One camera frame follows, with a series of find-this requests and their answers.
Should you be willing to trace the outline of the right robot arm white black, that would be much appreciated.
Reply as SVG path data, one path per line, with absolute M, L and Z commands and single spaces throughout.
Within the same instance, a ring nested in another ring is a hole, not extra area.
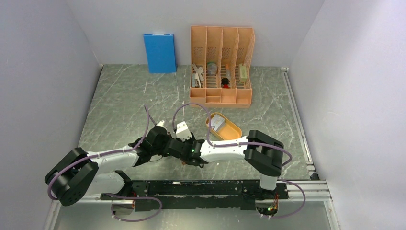
M 181 141 L 171 139 L 163 150 L 164 156 L 180 159 L 187 165 L 203 168 L 214 161 L 245 160 L 260 173 L 258 191 L 263 198 L 271 198 L 277 191 L 277 179 L 282 173 L 284 145 L 258 131 L 247 136 L 209 143 L 203 139 Z

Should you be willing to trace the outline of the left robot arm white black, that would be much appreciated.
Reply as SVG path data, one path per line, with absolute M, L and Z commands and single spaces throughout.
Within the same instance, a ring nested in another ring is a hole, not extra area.
M 188 138 L 171 136 L 162 125 L 146 130 L 135 142 L 119 149 L 86 152 L 72 149 L 45 176 L 48 196 L 70 206 L 84 196 L 101 194 L 116 200 L 154 200 L 139 194 L 124 169 L 149 162 L 152 156 L 179 157 Z

